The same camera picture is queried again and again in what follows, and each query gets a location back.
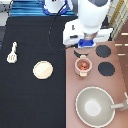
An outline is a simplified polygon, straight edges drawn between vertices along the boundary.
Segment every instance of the wooden table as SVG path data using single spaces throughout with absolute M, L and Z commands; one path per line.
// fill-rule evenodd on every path
M 96 86 L 106 90 L 115 103 L 125 100 L 126 88 L 115 42 L 97 43 L 97 46 L 100 44 L 110 47 L 111 55 L 107 58 L 101 58 L 95 52 L 96 47 L 93 48 L 87 56 L 92 61 L 93 68 L 86 78 L 81 78 L 75 73 L 74 63 L 77 57 L 74 55 L 74 48 L 66 51 L 66 128 L 90 128 L 80 120 L 75 110 L 75 100 L 78 93 L 88 86 Z M 98 71 L 98 65 L 105 61 L 112 63 L 115 67 L 115 73 L 112 76 L 102 76 Z M 116 110 L 113 121 L 105 128 L 128 128 L 127 120 L 128 110 L 122 112 Z

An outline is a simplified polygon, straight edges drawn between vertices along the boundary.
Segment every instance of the black mat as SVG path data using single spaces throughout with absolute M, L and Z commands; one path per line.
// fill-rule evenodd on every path
M 58 17 L 53 27 L 54 50 L 64 48 L 62 35 L 67 21 Z M 65 51 L 52 54 L 47 43 L 53 17 L 13 17 L 7 20 L 0 51 L 0 128 L 66 128 Z M 17 42 L 18 61 L 6 61 L 12 43 Z M 54 68 L 47 80 L 38 80 L 33 67 L 49 61 Z

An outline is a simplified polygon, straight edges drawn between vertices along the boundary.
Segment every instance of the silver metal part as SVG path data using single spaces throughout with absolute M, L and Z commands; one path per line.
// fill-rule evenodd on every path
M 77 15 L 78 13 L 78 0 L 71 0 L 73 4 L 73 12 Z
M 93 34 L 84 33 L 84 39 L 85 39 L 85 40 L 93 40 L 93 39 L 96 37 L 97 33 L 98 33 L 98 32 L 93 33 Z

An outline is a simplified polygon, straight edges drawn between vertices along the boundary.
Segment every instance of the white bowl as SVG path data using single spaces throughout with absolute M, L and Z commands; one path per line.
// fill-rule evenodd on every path
M 80 119 L 91 127 L 105 127 L 114 118 L 112 97 L 99 87 L 87 87 L 76 98 L 76 111 Z

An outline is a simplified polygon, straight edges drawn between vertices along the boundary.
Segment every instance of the food item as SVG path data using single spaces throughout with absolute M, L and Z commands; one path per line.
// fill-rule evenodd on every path
M 81 67 L 80 67 L 80 70 L 86 70 L 86 68 L 81 66 Z
M 88 65 L 87 65 L 87 63 L 85 61 L 82 61 L 81 66 L 82 67 L 87 67 Z

